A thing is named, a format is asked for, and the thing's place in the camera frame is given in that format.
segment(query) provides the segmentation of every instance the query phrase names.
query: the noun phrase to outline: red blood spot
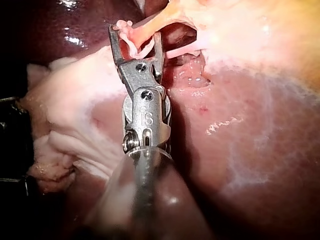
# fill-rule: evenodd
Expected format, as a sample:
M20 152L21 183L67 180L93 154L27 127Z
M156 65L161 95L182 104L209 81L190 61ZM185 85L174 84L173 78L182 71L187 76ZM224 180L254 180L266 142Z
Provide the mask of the red blood spot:
M201 106L199 108L200 115L203 115L203 114L207 113L208 111L209 111L209 109L206 106Z

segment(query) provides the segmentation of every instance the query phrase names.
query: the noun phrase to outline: screw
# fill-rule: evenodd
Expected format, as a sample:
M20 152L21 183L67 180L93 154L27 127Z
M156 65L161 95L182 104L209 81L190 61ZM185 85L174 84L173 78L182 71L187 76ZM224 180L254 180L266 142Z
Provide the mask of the screw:
M135 66L135 70L137 70L138 73L143 73L147 70L147 65L143 62L141 63L138 63L136 66Z
M139 146L139 141L134 137L131 132L128 132L123 139L123 151L127 153L131 149L134 149Z
M154 98L154 95L151 91L145 90L141 93L141 98L147 102L151 101Z

